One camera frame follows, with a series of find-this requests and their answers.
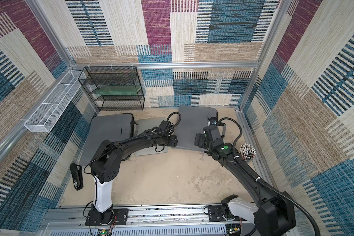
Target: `striped fabric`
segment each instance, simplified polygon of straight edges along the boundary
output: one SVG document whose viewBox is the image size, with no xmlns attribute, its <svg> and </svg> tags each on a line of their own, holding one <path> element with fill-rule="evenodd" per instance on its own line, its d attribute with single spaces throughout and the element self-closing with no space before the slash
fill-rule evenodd
<svg viewBox="0 0 354 236">
<path fill-rule="evenodd" d="M 171 48 L 173 62 L 257 60 L 279 0 L 41 0 L 40 4 L 73 60 L 83 65 L 138 62 L 129 56 L 158 54 L 148 47 L 165 45 Z M 222 54 L 213 59 L 218 51 Z"/>
<path fill-rule="evenodd" d="M 321 235 L 354 236 L 354 1 L 293 0 L 280 25 L 246 119 L 274 185 Z"/>
<path fill-rule="evenodd" d="M 87 101 L 80 88 L 50 133 L 27 131 L 4 158 L 0 229 L 37 232 L 46 210 L 57 206 L 96 115 Z"/>
<path fill-rule="evenodd" d="M 0 141 L 65 69 L 26 2 L 0 1 Z"/>
<path fill-rule="evenodd" d="M 237 106 L 252 71 L 252 68 L 138 70 L 145 88 L 145 107 Z"/>
</svg>

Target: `beige floor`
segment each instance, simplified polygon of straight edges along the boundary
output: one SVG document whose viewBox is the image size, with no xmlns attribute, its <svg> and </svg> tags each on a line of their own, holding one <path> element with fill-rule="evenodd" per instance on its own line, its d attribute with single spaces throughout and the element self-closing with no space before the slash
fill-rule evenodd
<svg viewBox="0 0 354 236">
<path fill-rule="evenodd" d="M 149 108 L 144 111 L 129 111 L 135 120 L 152 117 L 168 117 L 176 108 Z M 231 117 L 235 120 L 233 108 L 217 108 L 219 118 Z M 123 113 L 125 111 L 104 111 L 100 116 Z M 225 142 L 233 142 L 238 128 L 227 121 Z M 237 147 L 244 144 L 244 138 Z M 94 200 L 94 181 L 84 174 L 84 188 L 76 191 L 72 179 L 66 187 L 60 205 L 86 205 Z M 207 154 L 197 151 L 169 148 L 167 153 L 147 156 L 132 155 L 121 162 L 120 172 L 114 179 L 112 189 L 113 204 L 183 204 L 214 203 L 236 194 L 246 201 L 252 201 L 240 182 L 217 161 Z"/>
</svg>

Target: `red wire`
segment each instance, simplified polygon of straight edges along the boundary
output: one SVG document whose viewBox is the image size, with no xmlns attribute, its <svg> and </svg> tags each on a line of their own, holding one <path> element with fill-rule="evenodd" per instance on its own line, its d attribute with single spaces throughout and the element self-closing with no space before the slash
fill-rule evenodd
<svg viewBox="0 0 354 236">
<path fill-rule="evenodd" d="M 114 216 L 114 222 L 113 222 L 113 224 L 110 225 L 109 231 L 114 229 L 116 221 L 117 221 L 117 216 Z"/>
</svg>

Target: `green book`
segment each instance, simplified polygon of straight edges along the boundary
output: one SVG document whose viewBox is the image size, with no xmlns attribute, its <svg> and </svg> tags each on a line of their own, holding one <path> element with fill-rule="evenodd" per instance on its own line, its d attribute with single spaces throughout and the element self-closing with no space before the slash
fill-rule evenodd
<svg viewBox="0 0 354 236">
<path fill-rule="evenodd" d="M 96 91 L 100 95 L 137 95 L 140 86 L 133 85 L 108 85 Z"/>
</svg>

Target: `metal vent grille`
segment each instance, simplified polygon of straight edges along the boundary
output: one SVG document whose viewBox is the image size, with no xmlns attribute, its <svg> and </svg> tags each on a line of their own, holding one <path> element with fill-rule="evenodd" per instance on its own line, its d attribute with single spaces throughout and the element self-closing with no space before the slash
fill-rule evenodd
<svg viewBox="0 0 354 236">
<path fill-rule="evenodd" d="M 69 71 L 61 79 L 24 124 L 29 131 L 49 133 L 52 130 L 80 88 L 81 85 L 77 80 L 80 74 L 81 71 Z"/>
<path fill-rule="evenodd" d="M 159 227 L 118 227 L 113 231 L 113 236 L 183 236 L 183 235 L 223 235 L 226 234 L 225 225 L 175 225 Z M 92 229 L 93 236 L 97 229 Z M 50 236 L 90 236 L 87 230 L 53 230 Z"/>
<path fill-rule="evenodd" d="M 217 235 L 225 234 L 225 225 L 178 225 L 162 227 L 135 227 L 135 228 L 117 228 L 113 236 L 134 236 L 134 235 Z"/>
<path fill-rule="evenodd" d="M 97 235 L 97 229 L 92 229 L 93 236 Z M 88 230 L 53 230 L 50 236 L 90 236 Z"/>
</svg>

